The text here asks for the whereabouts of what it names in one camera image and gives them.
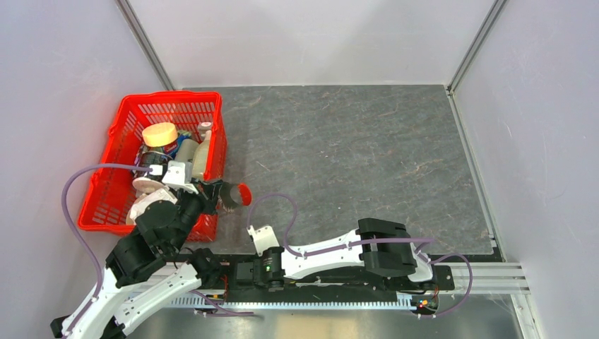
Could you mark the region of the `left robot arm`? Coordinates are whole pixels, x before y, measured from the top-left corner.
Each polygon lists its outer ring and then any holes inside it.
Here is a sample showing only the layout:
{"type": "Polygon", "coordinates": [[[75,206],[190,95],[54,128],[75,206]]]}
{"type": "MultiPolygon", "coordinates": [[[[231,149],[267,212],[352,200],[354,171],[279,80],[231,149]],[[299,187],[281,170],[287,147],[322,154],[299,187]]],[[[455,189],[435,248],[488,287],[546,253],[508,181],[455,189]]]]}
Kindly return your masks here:
{"type": "Polygon", "coordinates": [[[100,267],[92,262],[97,282],[88,296],[71,315],[54,319],[50,326],[55,338],[125,338],[151,314],[169,300],[201,284],[213,288],[220,283],[219,266],[207,262],[202,251],[175,271],[178,285],[163,280],[132,301],[122,315],[117,309],[126,296],[152,274],[164,267],[183,247],[196,225],[204,218],[215,218],[218,197],[226,182],[202,184],[199,194],[184,192],[175,203],[151,203],[137,217],[133,230],[122,237],[100,267]]]}

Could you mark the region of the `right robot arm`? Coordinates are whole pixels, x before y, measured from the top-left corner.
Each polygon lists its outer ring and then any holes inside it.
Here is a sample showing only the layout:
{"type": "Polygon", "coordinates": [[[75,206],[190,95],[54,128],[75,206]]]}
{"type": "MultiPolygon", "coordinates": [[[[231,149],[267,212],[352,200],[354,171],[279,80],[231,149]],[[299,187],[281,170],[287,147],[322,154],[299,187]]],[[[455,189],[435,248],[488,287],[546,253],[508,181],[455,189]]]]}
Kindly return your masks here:
{"type": "Polygon", "coordinates": [[[278,288],[285,283],[329,280],[333,284],[363,283],[366,275],[386,280],[405,278],[417,289],[436,280],[436,271],[403,223],[376,218],[359,220],[354,230],[332,239],[302,246],[283,246],[270,225],[247,233],[257,258],[252,269],[256,284],[278,288]]]}

